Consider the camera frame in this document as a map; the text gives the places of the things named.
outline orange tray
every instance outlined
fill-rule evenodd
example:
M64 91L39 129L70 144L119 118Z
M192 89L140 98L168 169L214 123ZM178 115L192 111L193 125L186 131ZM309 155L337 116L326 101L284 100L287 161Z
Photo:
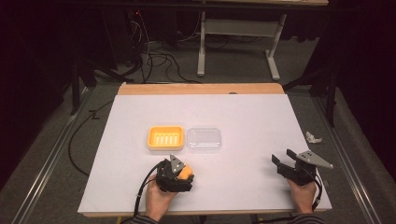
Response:
M180 126L154 126L148 133L148 148L151 150L181 150L184 134Z

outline small white object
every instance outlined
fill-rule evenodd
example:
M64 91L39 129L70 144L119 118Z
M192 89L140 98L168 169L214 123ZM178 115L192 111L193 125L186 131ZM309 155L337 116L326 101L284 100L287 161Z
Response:
M315 138L315 136L310 132L306 132L305 137L306 141L309 143L319 143L322 141L322 138Z

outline plastic lid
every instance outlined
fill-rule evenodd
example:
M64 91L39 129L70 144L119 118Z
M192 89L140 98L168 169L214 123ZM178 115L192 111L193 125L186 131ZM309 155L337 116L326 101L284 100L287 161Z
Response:
M211 150L221 147L220 130L217 128L191 128L187 132L190 149Z

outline aluminum rail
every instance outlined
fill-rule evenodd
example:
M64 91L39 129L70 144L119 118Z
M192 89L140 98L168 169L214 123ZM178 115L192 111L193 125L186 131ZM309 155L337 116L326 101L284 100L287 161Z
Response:
M23 203L21 204L20 209L18 210L17 215L15 215L14 219L12 220L11 224L22 224L27 223L29 216L32 214L35 204L37 203L40 195L46 187L47 182L50 179L50 175L52 174L53 169L55 168L59 158L62 155L62 149L64 142L69 139L70 131L72 130L74 123L81 112L81 109L87 103L88 99L91 97L92 90L85 88L82 91L81 96L83 97L82 104L76 111L76 113L68 119L64 128L61 131L60 136L58 137L55 145L52 148L52 151L47 157L46 162L44 163L43 167L41 168L40 173L38 174L37 178L35 179L34 184L30 188L28 194L26 195Z
M330 136L332 137L332 141L335 144L335 151L337 152L340 158L342 168L346 175L346 179L348 180L349 185L353 193L355 194L356 200L358 201L358 204L361 207L361 211L363 212L363 215L367 223L370 224L382 223L381 220L379 219L377 212L375 211L375 208L370 200L369 195L367 194L366 188L359 179L359 176L356 173L355 168L353 167L352 162L350 161L347 155L347 151L343 147L341 140L338 137L336 130L329 124L329 122L326 119L325 109L322 102L318 97L313 97L312 99L315 107L318 110L318 113L323 119L323 122L326 124Z

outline white cable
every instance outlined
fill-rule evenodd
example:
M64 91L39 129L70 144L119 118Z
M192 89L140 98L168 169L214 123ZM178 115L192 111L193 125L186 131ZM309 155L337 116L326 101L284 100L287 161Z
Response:
M140 27L139 23L137 23L135 21L131 21L131 22L133 22L136 26L139 27L140 32L139 32L139 40L137 41L137 43L138 43L142 39L142 28Z
M137 10L137 12L139 13L139 16L140 16L140 20L142 21L142 25L143 25L143 28L145 29L145 33L146 33L146 37L147 37L147 39L148 39L148 53L146 54L146 64L148 64L148 62L149 62L149 35L148 35L148 31L146 30L146 25L145 25L145 22L143 21L143 17L142 17L142 14L140 13L140 10Z
M178 42L190 40L190 39L193 39L193 38L197 37L198 35L195 35L195 33L196 33L197 30L198 30L198 26L199 26L200 21L201 21L201 12L198 13L198 22L197 22L197 24L195 25L195 29L194 29L194 31L192 32L192 34L191 34L189 37L185 38L185 39L179 40Z

